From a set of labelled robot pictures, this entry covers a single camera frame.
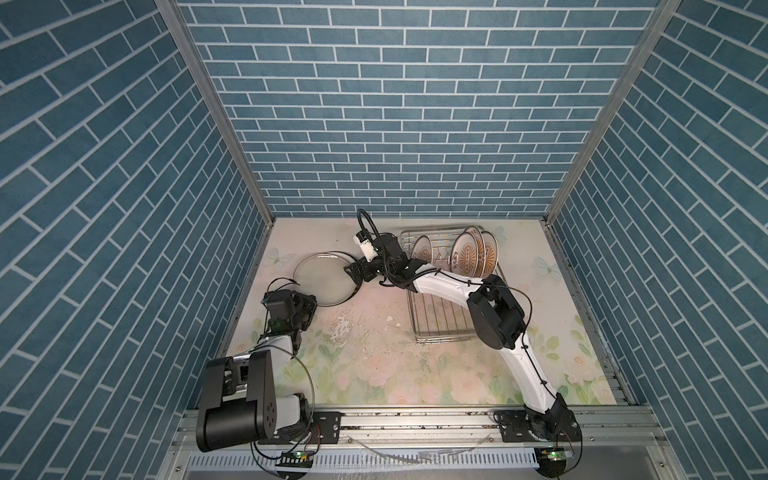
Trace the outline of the plain white deep plate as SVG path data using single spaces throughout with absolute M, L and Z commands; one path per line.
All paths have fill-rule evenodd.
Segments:
M 339 251 L 312 254 L 294 270 L 296 290 L 314 296 L 319 307 L 341 305 L 359 291 L 359 285 L 344 270 L 354 262 L 353 256 Z

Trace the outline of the orange sunburst plate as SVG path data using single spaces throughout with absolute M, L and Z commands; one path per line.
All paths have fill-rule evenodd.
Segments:
M 432 262 L 433 247 L 431 239 L 426 235 L 417 238 L 411 249 L 411 257 L 426 263 Z

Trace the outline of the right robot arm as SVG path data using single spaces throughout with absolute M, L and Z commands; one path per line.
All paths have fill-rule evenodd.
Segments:
M 423 260 L 408 257 L 393 235 L 362 229 L 354 236 L 363 257 L 345 268 L 358 285 L 381 276 L 394 287 L 428 294 L 465 306 L 477 337 L 497 351 L 511 371 L 523 398 L 529 430 L 537 439 L 581 440 L 582 430 L 562 394 L 550 387 L 528 344 L 530 315 L 514 289 L 492 274 L 474 279 L 447 273 Z

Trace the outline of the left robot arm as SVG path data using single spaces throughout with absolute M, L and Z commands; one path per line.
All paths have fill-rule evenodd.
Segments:
M 264 295 L 265 330 L 255 347 L 207 363 L 198 405 L 196 443 L 203 452 L 260 441 L 298 441 L 309 433 L 312 413 L 303 393 L 278 397 L 275 375 L 298 359 L 301 334 L 311 325 L 317 300 L 295 290 Z

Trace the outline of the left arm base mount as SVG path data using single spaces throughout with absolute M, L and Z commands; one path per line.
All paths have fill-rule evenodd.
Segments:
M 303 441 L 309 434 L 311 442 L 319 442 L 321 445 L 337 444 L 341 431 L 342 415 L 338 411 L 315 412 L 311 420 L 302 419 L 294 425 L 279 427 L 277 433 L 268 440 L 260 441 L 260 444 L 287 445 Z

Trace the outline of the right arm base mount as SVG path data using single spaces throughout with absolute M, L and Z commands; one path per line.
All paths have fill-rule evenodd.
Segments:
M 491 413 L 491 418 L 498 425 L 505 443 L 577 443 L 583 440 L 581 427 L 569 409 L 557 407 L 544 414 L 527 408 L 496 410 Z

